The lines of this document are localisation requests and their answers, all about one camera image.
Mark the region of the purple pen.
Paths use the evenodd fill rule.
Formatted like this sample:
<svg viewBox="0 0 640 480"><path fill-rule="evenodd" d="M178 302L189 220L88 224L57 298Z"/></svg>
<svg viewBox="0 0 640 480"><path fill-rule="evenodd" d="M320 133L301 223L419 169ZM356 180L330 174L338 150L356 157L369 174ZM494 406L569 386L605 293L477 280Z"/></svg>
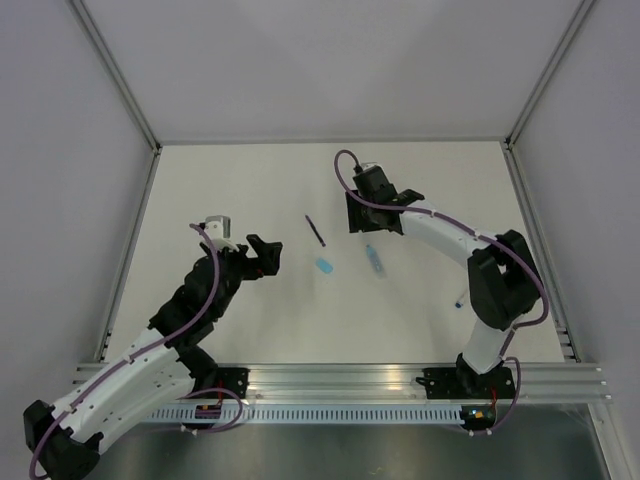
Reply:
<svg viewBox="0 0 640 480"><path fill-rule="evenodd" d="M316 239L318 240L319 244L321 245L322 248L326 248L326 242L324 240L324 238L322 237L322 235L320 234L318 228L316 227L315 223L313 222L313 220L311 219L311 217L307 214L304 215L306 222L308 223L309 227L311 228L311 231L313 232L314 236L316 237Z"/></svg>

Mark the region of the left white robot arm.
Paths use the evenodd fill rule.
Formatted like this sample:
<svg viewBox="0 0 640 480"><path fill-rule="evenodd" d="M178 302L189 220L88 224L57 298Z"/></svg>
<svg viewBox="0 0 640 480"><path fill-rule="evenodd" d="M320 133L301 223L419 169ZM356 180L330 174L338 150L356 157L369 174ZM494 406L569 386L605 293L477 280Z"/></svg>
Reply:
<svg viewBox="0 0 640 480"><path fill-rule="evenodd" d="M242 395L224 383L199 343L213 332L242 283L274 276L283 245L251 234L245 244L203 238L204 257L119 357L66 396L23 413L32 479L83 479L136 424L166 403Z"/></svg>

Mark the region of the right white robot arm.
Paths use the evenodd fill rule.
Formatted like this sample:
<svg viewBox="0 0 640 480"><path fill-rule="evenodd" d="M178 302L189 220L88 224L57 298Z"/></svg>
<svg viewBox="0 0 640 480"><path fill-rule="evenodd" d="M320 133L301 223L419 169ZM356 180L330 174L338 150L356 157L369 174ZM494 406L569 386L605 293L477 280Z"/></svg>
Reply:
<svg viewBox="0 0 640 480"><path fill-rule="evenodd" d="M411 189L399 192L376 164L356 166L345 192L349 231L389 231L420 240L464 267L476 320L456 359L455 382L478 398L495 381L516 321L543 298L542 283L523 235L489 235L435 210Z"/></svg>

